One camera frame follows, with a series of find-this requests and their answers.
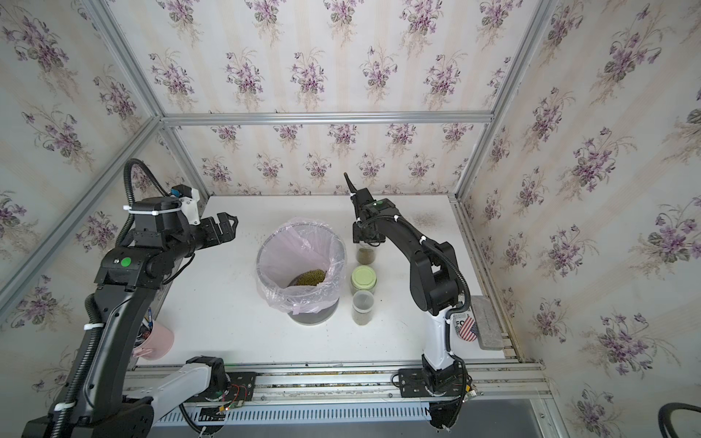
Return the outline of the clear plastic jar of beans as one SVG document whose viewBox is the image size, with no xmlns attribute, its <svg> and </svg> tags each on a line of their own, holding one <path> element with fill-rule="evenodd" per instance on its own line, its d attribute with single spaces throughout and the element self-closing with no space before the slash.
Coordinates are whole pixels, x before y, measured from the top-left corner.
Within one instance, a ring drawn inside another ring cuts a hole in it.
<svg viewBox="0 0 701 438">
<path fill-rule="evenodd" d="M 375 248 L 369 244 L 366 244 L 366 243 L 357 244 L 356 259 L 360 265 L 363 265 L 363 266 L 372 265 L 376 259 Z"/>
</svg>

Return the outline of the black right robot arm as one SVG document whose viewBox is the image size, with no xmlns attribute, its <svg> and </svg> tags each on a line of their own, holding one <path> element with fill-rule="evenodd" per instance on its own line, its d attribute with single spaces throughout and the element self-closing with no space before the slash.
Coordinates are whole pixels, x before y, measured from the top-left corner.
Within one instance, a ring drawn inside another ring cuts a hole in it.
<svg viewBox="0 0 701 438">
<path fill-rule="evenodd" d="M 429 404 L 430 425 L 447 430 L 456 423 L 467 393 L 473 389 L 465 361 L 451 346 L 452 317 L 472 308 L 455 249 L 449 242 L 438 243 L 419 231 L 391 200 L 377 200 L 368 189 L 355 187 L 347 173 L 343 176 L 355 215 L 353 242 L 379 246 L 390 241 L 409 263 L 411 297 L 426 315 L 421 372 L 427 392 L 438 396 L 451 392 L 454 383 L 460 386 L 452 400 Z"/>
</svg>

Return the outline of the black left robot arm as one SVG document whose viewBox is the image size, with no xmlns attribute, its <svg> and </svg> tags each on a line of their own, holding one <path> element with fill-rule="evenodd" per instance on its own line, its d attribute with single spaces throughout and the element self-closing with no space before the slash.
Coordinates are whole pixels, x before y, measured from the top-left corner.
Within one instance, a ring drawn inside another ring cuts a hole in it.
<svg viewBox="0 0 701 438">
<path fill-rule="evenodd" d="M 192 397 L 219 401 L 230 386 L 222 359 L 198 356 L 144 395 L 124 393 L 143 319 L 158 290 L 180 275 L 176 261 L 233 241 L 238 220 L 201 218 L 188 206 L 194 188 L 165 191 L 139 159 L 127 160 L 123 180 L 128 218 L 85 300 L 89 321 L 77 357 L 50 412 L 29 421 L 25 437 L 145 437 Z"/>
</svg>

